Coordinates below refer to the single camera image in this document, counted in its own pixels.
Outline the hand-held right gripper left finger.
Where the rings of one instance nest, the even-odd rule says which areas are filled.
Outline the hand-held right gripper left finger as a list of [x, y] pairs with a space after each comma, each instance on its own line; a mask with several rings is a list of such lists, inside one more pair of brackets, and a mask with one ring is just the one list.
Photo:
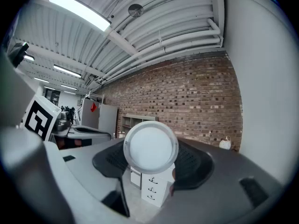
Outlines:
[[115, 139], [66, 150], [59, 150], [52, 142], [44, 142], [51, 171], [72, 211], [75, 224], [130, 223], [129, 218], [101, 202], [116, 188], [117, 179], [106, 178], [92, 164], [92, 158], [98, 152], [119, 141]]

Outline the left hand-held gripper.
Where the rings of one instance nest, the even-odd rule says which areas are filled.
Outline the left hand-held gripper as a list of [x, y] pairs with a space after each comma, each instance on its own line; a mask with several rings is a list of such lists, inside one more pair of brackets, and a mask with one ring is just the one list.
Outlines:
[[25, 111], [23, 127], [38, 134], [43, 141], [51, 141], [54, 135], [70, 139], [111, 140], [109, 133], [88, 126], [76, 125], [68, 132], [71, 127], [69, 113], [38, 95], [32, 98]]

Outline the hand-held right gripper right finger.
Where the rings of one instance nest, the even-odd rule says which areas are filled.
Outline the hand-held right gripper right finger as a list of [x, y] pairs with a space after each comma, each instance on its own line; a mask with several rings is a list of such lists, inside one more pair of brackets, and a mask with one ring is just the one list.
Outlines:
[[255, 224], [283, 192], [242, 154], [189, 139], [178, 143], [173, 188], [150, 224]]

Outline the grey open shelf unit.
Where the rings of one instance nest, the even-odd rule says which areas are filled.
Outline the grey open shelf unit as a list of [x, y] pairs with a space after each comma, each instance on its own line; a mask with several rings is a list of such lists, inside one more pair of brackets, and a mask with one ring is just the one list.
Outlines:
[[145, 121], [158, 121], [158, 116], [123, 114], [121, 118], [121, 133], [126, 135], [134, 126]]

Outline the row of long ceiling lights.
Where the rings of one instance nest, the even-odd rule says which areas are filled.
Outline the row of long ceiling lights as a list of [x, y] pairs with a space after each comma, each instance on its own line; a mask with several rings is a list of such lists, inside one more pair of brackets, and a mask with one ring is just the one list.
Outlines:
[[15, 40], [27, 42], [22, 68], [43, 84], [84, 95], [112, 65], [115, 44], [108, 39], [110, 24], [76, 0], [30, 0], [22, 10]]

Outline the round metal ceiling fixture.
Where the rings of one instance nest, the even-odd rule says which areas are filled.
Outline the round metal ceiling fixture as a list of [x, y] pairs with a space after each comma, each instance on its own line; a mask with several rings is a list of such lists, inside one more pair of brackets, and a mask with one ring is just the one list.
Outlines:
[[140, 17], [144, 12], [143, 6], [140, 4], [132, 4], [128, 8], [128, 13], [131, 17], [137, 18]]

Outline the bundle of white ceiling pipes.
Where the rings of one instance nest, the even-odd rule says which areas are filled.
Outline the bundle of white ceiling pipes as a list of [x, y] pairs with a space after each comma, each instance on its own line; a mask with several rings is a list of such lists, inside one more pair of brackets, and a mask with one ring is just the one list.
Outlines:
[[[132, 4], [143, 6], [140, 17], [129, 15]], [[192, 47], [222, 45], [224, 0], [111, 0], [107, 9], [112, 12], [108, 39], [116, 49], [111, 69], [97, 84]]]

